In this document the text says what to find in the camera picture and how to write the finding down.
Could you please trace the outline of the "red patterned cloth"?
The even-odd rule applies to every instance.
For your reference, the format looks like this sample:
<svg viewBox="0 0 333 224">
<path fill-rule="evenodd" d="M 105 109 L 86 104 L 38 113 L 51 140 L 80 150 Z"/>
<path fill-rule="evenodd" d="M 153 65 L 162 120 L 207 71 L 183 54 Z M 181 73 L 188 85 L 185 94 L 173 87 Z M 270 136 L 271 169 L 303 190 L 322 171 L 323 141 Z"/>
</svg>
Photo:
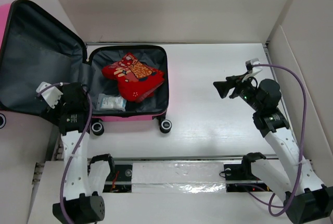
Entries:
<svg viewBox="0 0 333 224">
<path fill-rule="evenodd" d="M 132 53 L 103 67 L 101 73 L 107 79 L 116 80 L 120 95 L 135 103 L 153 97 L 155 90 L 165 81 L 163 71 L 140 62 Z"/>
</svg>

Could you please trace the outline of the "pink kids suitcase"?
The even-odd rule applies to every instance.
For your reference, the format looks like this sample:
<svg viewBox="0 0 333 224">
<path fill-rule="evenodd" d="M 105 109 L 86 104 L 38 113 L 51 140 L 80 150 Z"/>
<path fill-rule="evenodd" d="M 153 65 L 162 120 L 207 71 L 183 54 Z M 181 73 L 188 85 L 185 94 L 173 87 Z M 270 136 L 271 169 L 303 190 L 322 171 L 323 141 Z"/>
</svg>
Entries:
<svg viewBox="0 0 333 224">
<path fill-rule="evenodd" d="M 96 109 L 99 94 L 120 96 L 116 80 L 101 70 L 132 53 L 140 62 L 164 72 L 164 83 L 153 97 L 140 103 L 127 101 L 125 111 Z M 104 122 L 157 119 L 160 131 L 169 133 L 166 51 L 155 45 L 100 47 L 89 53 L 83 40 L 55 17 L 29 0 L 1 6 L 1 110 L 39 116 L 58 126 L 59 113 L 36 89 L 42 83 L 80 83 L 92 102 L 91 131 L 100 136 Z"/>
</svg>

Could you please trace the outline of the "white blue tissue pack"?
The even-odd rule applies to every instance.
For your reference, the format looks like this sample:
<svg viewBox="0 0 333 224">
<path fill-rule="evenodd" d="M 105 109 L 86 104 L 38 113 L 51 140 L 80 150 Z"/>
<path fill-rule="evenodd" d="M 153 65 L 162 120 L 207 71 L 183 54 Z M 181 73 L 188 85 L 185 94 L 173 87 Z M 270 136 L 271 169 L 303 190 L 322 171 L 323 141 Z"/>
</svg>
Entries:
<svg viewBox="0 0 333 224">
<path fill-rule="evenodd" d="M 96 109 L 111 110 L 111 111 L 125 111 L 127 100 L 122 96 L 111 96 L 106 94 L 99 94 Z"/>
</svg>

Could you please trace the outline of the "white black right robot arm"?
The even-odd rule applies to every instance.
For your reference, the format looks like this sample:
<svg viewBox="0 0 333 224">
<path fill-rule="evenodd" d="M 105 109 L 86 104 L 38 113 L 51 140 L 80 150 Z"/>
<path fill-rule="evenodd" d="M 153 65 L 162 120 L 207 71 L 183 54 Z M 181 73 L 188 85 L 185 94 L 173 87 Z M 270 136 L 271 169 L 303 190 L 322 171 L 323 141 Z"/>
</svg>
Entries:
<svg viewBox="0 0 333 224">
<path fill-rule="evenodd" d="M 215 81 L 219 96 L 240 97 L 254 109 L 253 122 L 265 141 L 277 155 L 285 171 L 276 170 L 260 152 L 243 156 L 235 170 L 241 178 L 263 181 L 282 201 L 292 223 L 307 223 L 326 218 L 332 213 L 332 187 L 327 187 L 314 173 L 309 160 L 300 153 L 298 144 L 284 115 L 278 109 L 281 99 L 279 84 L 271 79 L 252 85 L 252 78 L 227 77 Z"/>
</svg>

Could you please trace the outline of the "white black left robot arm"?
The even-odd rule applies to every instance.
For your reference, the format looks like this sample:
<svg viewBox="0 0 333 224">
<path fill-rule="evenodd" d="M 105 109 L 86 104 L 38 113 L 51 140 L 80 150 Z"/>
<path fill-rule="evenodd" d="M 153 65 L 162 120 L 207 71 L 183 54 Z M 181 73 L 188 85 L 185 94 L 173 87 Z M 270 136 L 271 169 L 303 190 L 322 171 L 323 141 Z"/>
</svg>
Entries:
<svg viewBox="0 0 333 224">
<path fill-rule="evenodd" d="M 42 82 L 36 89 L 48 106 L 59 113 L 58 128 L 63 145 L 64 171 L 59 201 L 52 206 L 61 223 L 98 223 L 105 218 L 102 197 L 105 182 L 116 175 L 110 154 L 87 158 L 88 132 L 92 129 L 92 102 L 80 83 Z"/>
</svg>

